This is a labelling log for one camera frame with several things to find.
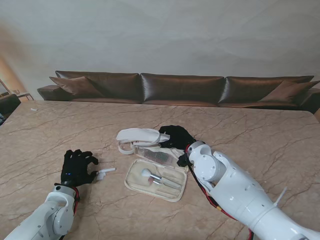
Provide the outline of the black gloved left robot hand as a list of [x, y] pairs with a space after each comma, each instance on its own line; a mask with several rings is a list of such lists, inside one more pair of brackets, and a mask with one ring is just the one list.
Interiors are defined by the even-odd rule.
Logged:
[[99, 164], [99, 160], [93, 156], [91, 151], [67, 150], [64, 155], [60, 183], [69, 187], [91, 184], [97, 176], [97, 171], [88, 173], [89, 164]]

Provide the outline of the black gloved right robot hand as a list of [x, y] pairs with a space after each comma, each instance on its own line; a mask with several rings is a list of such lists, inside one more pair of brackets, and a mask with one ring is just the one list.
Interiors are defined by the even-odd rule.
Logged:
[[160, 143], [162, 148], [176, 148], [185, 151], [196, 141], [185, 128], [179, 125], [162, 126], [159, 132], [170, 136], [169, 140]]

